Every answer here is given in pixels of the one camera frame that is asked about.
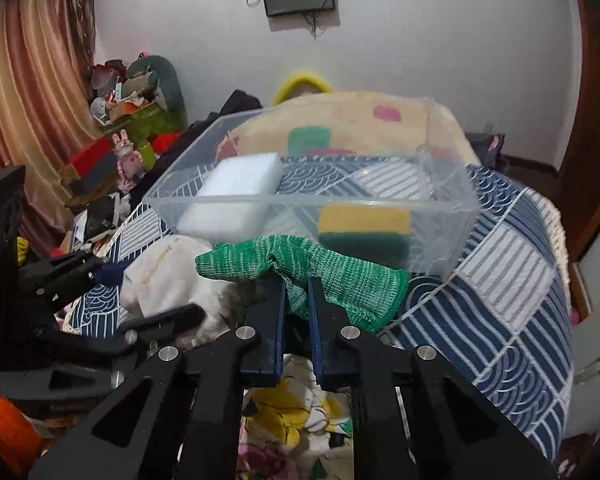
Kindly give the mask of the clear plastic box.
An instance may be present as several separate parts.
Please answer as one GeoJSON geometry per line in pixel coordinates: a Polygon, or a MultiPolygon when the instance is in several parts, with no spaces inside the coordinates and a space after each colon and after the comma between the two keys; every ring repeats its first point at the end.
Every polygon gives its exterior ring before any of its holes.
{"type": "Polygon", "coordinates": [[[433,100],[314,94],[217,119],[145,203],[173,232],[213,244],[294,235],[445,278],[478,214],[474,160],[433,100]]]}

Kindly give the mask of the white cabinet with stickers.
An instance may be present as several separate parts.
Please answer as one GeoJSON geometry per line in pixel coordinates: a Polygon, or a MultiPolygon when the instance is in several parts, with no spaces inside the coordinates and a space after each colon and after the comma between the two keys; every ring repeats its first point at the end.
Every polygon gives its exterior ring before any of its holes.
{"type": "Polygon", "coordinates": [[[573,365],[566,438],[600,430],[600,304],[573,329],[573,365]]]}

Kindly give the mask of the yellow fuzzy arch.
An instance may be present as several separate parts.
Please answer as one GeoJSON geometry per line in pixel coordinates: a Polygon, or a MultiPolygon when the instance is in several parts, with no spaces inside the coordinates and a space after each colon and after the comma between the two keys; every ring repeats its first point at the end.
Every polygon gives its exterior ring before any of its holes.
{"type": "Polygon", "coordinates": [[[312,72],[312,70],[296,70],[278,86],[272,99],[272,105],[277,106],[305,93],[330,93],[333,91],[332,85],[318,73],[312,72]]]}

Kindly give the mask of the white towel cloth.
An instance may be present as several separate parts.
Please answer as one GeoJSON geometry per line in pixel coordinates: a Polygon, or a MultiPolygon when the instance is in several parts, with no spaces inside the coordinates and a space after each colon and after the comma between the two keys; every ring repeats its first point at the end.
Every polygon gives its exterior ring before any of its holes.
{"type": "Polygon", "coordinates": [[[179,347],[210,344],[237,325],[238,309],[256,298],[256,286],[209,280],[201,276],[195,259],[210,252],[200,238],[170,235],[157,240],[124,271],[119,292],[125,317],[150,318],[188,304],[204,310],[201,324],[178,336],[179,347]]]}

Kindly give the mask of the green box of clutter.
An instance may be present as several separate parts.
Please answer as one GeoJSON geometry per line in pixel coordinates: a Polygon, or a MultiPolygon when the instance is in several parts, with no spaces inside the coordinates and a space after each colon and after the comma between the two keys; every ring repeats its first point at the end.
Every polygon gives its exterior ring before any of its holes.
{"type": "Polygon", "coordinates": [[[154,99],[154,82],[148,75],[128,79],[121,86],[122,100],[108,103],[108,119],[102,125],[102,134],[110,144],[111,136],[125,129],[136,145],[162,134],[179,133],[185,128],[186,118],[163,110],[154,99]]]}

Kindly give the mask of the beige blanket coloured squares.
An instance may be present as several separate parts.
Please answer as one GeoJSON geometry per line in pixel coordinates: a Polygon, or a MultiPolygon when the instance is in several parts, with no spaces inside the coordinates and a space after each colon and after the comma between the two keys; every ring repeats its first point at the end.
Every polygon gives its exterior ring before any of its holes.
{"type": "Polygon", "coordinates": [[[369,91],[308,94],[261,110],[231,128],[216,158],[282,156],[410,156],[422,145],[435,155],[479,159],[451,111],[430,99],[369,91]]]}

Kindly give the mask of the yellow green scrub sponge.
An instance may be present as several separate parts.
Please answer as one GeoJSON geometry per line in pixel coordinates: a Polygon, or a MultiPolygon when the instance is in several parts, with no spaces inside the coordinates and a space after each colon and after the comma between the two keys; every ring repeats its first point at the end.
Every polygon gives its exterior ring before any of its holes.
{"type": "Polygon", "coordinates": [[[406,265],[411,232],[411,211],[394,207],[327,205],[317,223],[323,247],[389,268],[406,265]]]}

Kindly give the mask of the floral patterned cloth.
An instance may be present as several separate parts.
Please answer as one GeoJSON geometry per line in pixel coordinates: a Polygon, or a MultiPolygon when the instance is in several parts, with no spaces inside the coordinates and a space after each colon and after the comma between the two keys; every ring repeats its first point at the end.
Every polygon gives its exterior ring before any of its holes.
{"type": "Polygon", "coordinates": [[[350,391],[322,389],[310,360],[284,356],[275,387],[245,392],[236,477],[352,479],[350,391]]]}

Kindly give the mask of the grey green plush pillow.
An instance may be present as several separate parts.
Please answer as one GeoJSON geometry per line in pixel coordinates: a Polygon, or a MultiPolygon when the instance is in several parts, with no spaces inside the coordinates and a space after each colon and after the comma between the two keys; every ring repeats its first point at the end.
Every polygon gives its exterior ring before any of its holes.
{"type": "Polygon", "coordinates": [[[146,55],[138,58],[128,67],[130,78],[145,75],[154,82],[154,99],[159,106],[185,119],[185,102],[173,64],[163,56],[146,55]]]}

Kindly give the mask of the striped brown curtain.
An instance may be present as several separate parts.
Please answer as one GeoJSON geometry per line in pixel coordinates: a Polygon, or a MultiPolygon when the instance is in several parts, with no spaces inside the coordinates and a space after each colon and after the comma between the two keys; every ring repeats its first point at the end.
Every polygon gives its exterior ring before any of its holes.
{"type": "Polygon", "coordinates": [[[94,0],[0,0],[0,169],[26,168],[19,231],[40,254],[72,226],[59,171],[99,136],[95,37],[94,0]]]}

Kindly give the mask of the white sponge block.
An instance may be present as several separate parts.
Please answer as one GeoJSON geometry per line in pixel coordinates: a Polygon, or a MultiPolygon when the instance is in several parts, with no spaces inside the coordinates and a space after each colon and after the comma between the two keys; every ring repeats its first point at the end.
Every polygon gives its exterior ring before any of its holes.
{"type": "Polygon", "coordinates": [[[262,197],[277,192],[283,173],[284,165],[277,153],[222,160],[204,178],[176,230],[212,245],[259,236],[268,214],[268,204],[262,197]]]}

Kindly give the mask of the pink rabbit plush toy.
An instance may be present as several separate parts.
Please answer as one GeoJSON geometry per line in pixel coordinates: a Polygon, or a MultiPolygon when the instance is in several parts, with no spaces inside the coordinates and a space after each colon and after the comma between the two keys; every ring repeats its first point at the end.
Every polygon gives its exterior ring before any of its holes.
{"type": "Polygon", "coordinates": [[[125,129],[111,136],[117,157],[117,186],[121,193],[129,194],[145,173],[142,154],[135,148],[125,129]]]}

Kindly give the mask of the red box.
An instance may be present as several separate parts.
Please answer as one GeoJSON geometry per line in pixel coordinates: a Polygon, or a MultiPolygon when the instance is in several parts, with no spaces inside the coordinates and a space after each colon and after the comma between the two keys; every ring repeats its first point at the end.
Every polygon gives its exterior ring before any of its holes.
{"type": "Polygon", "coordinates": [[[59,170],[61,180],[73,182],[82,179],[100,160],[110,153],[109,140],[106,136],[101,136],[69,159],[67,165],[59,170]]]}

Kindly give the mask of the dark bag on floor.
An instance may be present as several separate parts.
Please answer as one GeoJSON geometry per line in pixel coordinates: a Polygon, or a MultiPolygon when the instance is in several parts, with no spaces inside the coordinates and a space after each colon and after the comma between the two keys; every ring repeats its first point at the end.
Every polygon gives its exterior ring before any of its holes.
{"type": "Polygon", "coordinates": [[[466,132],[465,136],[483,167],[507,174],[510,162],[503,155],[505,144],[504,134],[466,132]]]}

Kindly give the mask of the green knitted glove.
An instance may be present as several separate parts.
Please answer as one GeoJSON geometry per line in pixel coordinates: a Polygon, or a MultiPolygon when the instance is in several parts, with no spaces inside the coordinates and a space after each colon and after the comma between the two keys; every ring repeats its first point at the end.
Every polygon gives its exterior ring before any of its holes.
{"type": "Polygon", "coordinates": [[[370,261],[344,256],[303,237],[271,235],[221,243],[195,258],[209,280],[245,283],[277,275],[285,284],[289,311],[309,316],[309,280],[317,278],[328,302],[346,311],[364,332],[382,330],[399,311],[410,276],[370,261]]]}

